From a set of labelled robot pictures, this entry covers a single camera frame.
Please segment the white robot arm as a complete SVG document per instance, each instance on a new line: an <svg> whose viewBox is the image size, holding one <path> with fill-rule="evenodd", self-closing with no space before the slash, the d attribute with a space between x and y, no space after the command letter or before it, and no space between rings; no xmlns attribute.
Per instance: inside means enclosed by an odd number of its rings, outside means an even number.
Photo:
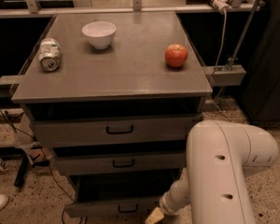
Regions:
<svg viewBox="0 0 280 224"><path fill-rule="evenodd" d="M259 127L201 121L188 135L185 176L161 196L145 224L157 224L186 205L192 224L256 224L245 179L277 158L277 142Z"/></svg>

